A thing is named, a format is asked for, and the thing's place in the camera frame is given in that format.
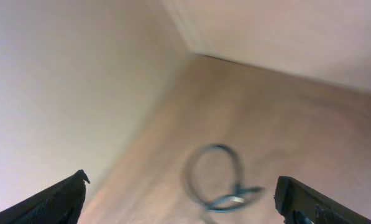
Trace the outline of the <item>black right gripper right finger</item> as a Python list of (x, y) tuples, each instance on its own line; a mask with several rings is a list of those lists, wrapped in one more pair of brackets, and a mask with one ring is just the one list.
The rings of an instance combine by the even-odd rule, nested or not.
[(275, 208), (285, 224), (371, 224), (371, 220), (287, 176), (280, 176)]

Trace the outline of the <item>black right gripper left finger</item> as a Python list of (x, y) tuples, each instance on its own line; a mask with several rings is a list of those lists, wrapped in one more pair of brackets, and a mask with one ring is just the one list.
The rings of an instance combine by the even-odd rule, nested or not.
[(83, 170), (0, 212), (0, 224), (77, 224), (90, 183)]

